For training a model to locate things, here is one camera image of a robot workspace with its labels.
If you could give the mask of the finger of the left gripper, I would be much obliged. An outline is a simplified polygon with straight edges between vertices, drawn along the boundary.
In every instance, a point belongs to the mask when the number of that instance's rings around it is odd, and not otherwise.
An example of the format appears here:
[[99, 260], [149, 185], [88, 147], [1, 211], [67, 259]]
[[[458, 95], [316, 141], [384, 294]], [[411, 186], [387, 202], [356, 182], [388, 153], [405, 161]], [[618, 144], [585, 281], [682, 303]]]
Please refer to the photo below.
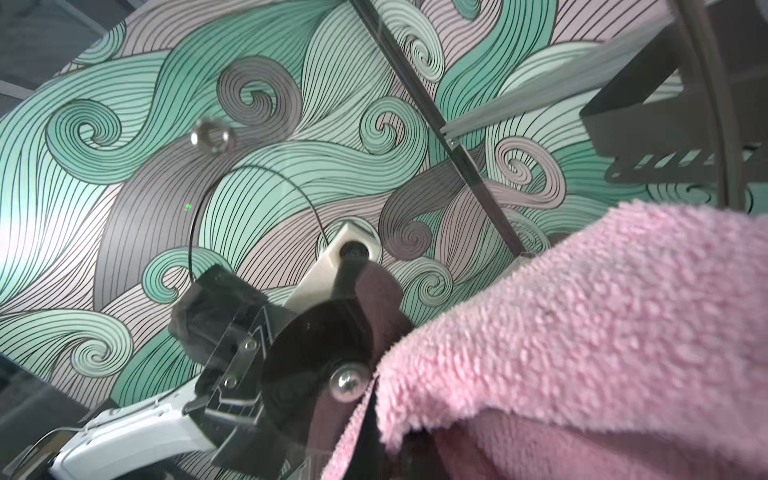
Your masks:
[[380, 263], [383, 247], [374, 227], [362, 218], [342, 218], [333, 224], [339, 229], [332, 236], [330, 244], [317, 256], [294, 291], [282, 306], [294, 313], [302, 313], [321, 302], [329, 300], [333, 283], [342, 262], [341, 250], [350, 243], [364, 245], [368, 251], [367, 259]]

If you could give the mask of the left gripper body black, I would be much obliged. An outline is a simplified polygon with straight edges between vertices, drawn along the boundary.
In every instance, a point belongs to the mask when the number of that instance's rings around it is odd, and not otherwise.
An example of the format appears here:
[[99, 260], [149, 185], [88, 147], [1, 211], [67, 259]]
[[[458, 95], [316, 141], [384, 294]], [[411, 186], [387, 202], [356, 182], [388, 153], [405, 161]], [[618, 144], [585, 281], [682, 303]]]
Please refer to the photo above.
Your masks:
[[169, 331], [203, 367], [184, 412], [213, 443], [214, 466], [257, 479], [311, 478], [311, 454], [278, 432], [262, 395], [267, 354], [295, 316], [220, 265], [174, 306]]

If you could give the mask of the glass lid of brown pan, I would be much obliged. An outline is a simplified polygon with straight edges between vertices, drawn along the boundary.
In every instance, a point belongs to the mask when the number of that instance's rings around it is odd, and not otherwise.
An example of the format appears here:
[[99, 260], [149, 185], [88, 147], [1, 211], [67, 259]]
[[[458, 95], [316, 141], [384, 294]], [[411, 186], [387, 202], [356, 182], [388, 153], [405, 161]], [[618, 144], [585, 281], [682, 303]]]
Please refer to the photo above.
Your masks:
[[1, 352], [89, 407], [163, 392], [190, 271], [286, 298], [348, 221], [417, 323], [515, 264], [348, 2], [156, 3], [2, 119]]

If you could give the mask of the pink microfibre cloth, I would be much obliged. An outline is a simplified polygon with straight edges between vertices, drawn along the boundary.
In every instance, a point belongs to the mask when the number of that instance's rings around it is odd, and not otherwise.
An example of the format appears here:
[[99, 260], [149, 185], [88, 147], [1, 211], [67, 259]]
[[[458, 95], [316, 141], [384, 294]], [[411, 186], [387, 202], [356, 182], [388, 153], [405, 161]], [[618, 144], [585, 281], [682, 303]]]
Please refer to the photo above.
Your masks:
[[767, 219], [624, 203], [400, 340], [364, 398], [453, 479], [763, 479]]

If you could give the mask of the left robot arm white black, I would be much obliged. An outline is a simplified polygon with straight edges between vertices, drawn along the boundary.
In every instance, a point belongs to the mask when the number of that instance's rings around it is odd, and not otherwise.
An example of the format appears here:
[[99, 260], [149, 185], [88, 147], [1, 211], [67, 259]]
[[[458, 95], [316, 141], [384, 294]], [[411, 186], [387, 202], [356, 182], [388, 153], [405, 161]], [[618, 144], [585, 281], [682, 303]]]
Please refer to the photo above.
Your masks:
[[159, 479], [207, 453], [263, 479], [318, 477], [385, 349], [409, 328], [381, 243], [345, 223], [283, 304], [212, 266], [179, 299], [171, 332], [202, 370], [136, 404], [45, 435], [14, 479]]

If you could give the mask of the aluminium rail back wall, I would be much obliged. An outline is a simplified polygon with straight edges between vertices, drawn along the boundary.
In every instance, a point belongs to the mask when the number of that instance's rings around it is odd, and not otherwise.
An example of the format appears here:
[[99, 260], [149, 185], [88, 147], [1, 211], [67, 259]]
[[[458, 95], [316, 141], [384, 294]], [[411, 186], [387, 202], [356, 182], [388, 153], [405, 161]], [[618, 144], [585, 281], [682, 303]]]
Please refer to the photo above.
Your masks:
[[512, 116], [603, 87], [668, 24], [660, 19], [613, 38], [446, 123], [441, 133], [457, 139]]

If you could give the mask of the black wall shelf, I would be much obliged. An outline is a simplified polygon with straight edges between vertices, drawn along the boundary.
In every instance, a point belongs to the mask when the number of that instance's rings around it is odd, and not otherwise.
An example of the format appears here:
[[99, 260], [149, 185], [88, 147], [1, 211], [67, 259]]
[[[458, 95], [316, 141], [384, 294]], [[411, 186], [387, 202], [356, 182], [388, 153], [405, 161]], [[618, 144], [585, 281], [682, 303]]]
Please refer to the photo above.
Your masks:
[[[767, 180], [767, 4], [720, 1], [708, 8], [730, 81], [748, 183]], [[667, 26], [595, 95], [580, 117], [612, 164], [614, 184], [712, 183], [717, 178], [705, 97]]]

